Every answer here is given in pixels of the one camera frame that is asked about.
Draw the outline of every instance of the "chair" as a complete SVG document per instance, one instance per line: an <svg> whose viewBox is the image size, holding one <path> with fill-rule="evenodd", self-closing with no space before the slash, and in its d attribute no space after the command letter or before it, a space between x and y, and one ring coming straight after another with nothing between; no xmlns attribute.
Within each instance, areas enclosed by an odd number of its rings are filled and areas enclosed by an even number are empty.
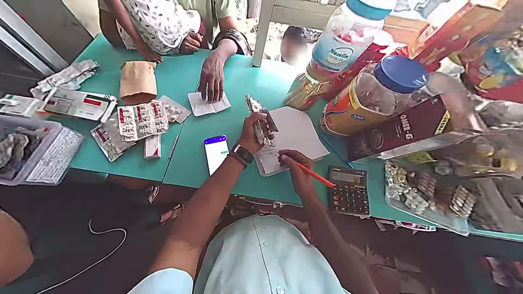
<svg viewBox="0 0 523 294"><path fill-rule="evenodd" d="M339 6L334 3L336 1L333 0L325 4L323 0L321 3L304 0L262 0L253 66L260 67L262 64L269 22L323 30L332 12Z"/></svg>

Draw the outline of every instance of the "hand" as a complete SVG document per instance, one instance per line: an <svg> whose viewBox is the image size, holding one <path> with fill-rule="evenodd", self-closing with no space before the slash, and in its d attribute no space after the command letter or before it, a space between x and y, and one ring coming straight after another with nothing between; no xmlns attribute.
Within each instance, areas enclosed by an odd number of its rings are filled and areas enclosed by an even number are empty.
<svg viewBox="0 0 523 294"><path fill-rule="evenodd" d="M200 44L203 40L203 37L200 36L197 32L189 32L189 34L185 37L183 42L180 46L180 53L181 54L194 54L195 52L198 52L198 48L200 48Z"/></svg>
<svg viewBox="0 0 523 294"><path fill-rule="evenodd" d="M216 50L212 51L203 62L197 91L201 92L201 98L209 103L221 101L223 97L224 64L225 61L220 58Z"/></svg>
<svg viewBox="0 0 523 294"><path fill-rule="evenodd" d="M296 191L300 197L314 191L314 178L305 173L297 164L297 162L299 162L306 168L314 170L313 161L296 150L281 150L279 153L278 161L280 162L280 166L287 166L291 171L294 191Z"/></svg>
<svg viewBox="0 0 523 294"><path fill-rule="evenodd" d="M137 46L138 53L147 61L161 63L162 56L149 48L146 43Z"/></svg>
<svg viewBox="0 0 523 294"><path fill-rule="evenodd" d="M263 121L266 117L266 114L263 114L261 112L255 112L251 114L251 116L245 118L245 120L243 121L242 136L238 140L238 144L243 146L243 148L249 150L249 152L253 155L263 147L262 144L258 143L258 139L256 138L254 123L257 120Z"/></svg>

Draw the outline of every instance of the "white cable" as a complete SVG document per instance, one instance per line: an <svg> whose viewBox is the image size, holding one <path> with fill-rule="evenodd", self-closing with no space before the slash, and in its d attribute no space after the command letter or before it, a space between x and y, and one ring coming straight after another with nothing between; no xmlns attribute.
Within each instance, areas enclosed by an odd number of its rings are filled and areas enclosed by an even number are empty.
<svg viewBox="0 0 523 294"><path fill-rule="evenodd" d="M44 290L42 290L42 291L40 291L40 292L38 292L38 293L36 293L36 294L42 294L42 293L44 293L44 292L47 292L47 291L49 291L49 290L51 290L51 289L54 289L54 288L56 288L56 287L58 287L58 286L60 286L60 285L63 285L63 284L65 284L65 283L67 283L68 281L70 281L70 280L76 278L77 276L79 276L80 274L82 274L83 272L85 272L86 270L88 270L88 269L92 268L93 266L95 266L95 265L101 263L104 259L106 259L106 258L109 257L111 254L113 254L113 253L114 253L118 248L120 248L120 246L121 246L121 245L123 244L123 242L126 240L126 238L127 238L127 231L126 231L126 230L124 230L124 229L122 229L122 228L114 228L114 229L110 229L110 230L105 231L105 232L95 232L95 231L93 231L93 229L91 228L91 221L92 221L92 220L89 220L89 230L90 230L91 233L93 233L93 234L101 235L101 234L109 233L109 232L112 232L112 231L122 231L122 232L123 232L123 240L122 240L122 242L120 242L120 245L118 245L118 247L116 247L116 248L115 248L111 253L109 253L106 257L104 257L104 258L100 259L99 261L93 263L92 265L88 266L86 269L84 269L83 271L79 272L78 274L76 274L76 275L70 277L69 279L67 279L67 280L65 280L65 281L63 281L63 282L61 282L61 283L58 283L58 284L56 284L56 285L54 285L54 286L51 286L51 287L49 287L49 288L47 288L47 289L44 289Z"/></svg>

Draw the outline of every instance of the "screen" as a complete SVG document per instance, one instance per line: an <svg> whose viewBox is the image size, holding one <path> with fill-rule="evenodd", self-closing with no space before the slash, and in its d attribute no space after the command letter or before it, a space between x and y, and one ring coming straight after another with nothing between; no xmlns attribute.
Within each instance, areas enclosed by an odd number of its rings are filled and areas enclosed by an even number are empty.
<svg viewBox="0 0 523 294"><path fill-rule="evenodd" d="M205 145L205 154L207 155L207 164L209 165L209 174L212 175L229 153L227 147L227 137L221 135L218 137L208 138L203 141Z"/></svg>
<svg viewBox="0 0 523 294"><path fill-rule="evenodd" d="M361 176L358 176L358 175L332 172L331 176L332 176L333 180L341 180L343 182L348 182L348 183L361 182Z"/></svg>

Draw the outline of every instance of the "black calculator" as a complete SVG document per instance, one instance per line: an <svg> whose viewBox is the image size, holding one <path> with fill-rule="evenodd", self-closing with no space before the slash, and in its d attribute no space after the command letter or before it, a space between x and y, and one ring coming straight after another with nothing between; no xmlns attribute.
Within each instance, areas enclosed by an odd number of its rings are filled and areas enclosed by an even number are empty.
<svg viewBox="0 0 523 294"><path fill-rule="evenodd" d="M370 216L366 171L329 166L328 179L335 184L329 191L329 208L331 211Z"/></svg>

